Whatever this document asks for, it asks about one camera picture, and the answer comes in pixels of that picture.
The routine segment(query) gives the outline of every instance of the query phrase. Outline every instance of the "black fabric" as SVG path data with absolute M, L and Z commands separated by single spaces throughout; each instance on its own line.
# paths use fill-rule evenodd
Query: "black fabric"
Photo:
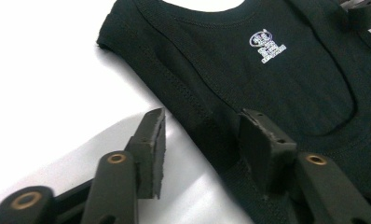
M 261 62 L 251 36 L 286 50 Z M 98 44 L 123 57 L 182 123 L 256 223 L 287 223 L 285 198 L 254 186 L 240 159 L 238 113 L 261 111 L 299 145 L 333 158 L 371 199 L 371 35 L 330 0 L 245 0 L 197 12 L 117 0 Z

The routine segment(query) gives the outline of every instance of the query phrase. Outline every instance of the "white logo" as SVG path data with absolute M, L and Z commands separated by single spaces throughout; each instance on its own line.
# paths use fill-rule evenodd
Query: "white logo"
M 270 59 L 276 57 L 276 55 L 282 53 L 287 47 L 281 45 L 278 47 L 272 40 L 272 34 L 266 29 L 254 34 L 249 41 L 253 48 L 261 48 L 258 53 L 264 57 L 261 62 L 267 63 Z

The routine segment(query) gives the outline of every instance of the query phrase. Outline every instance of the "white background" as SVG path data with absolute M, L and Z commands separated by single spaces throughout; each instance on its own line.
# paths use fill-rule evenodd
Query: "white background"
M 219 11 L 241 0 L 168 1 Z M 0 202 L 28 186 L 58 195 L 122 150 L 143 114 L 163 105 L 95 41 L 114 0 L 0 1 Z M 161 200 L 140 200 L 140 223 L 252 221 L 167 111 Z

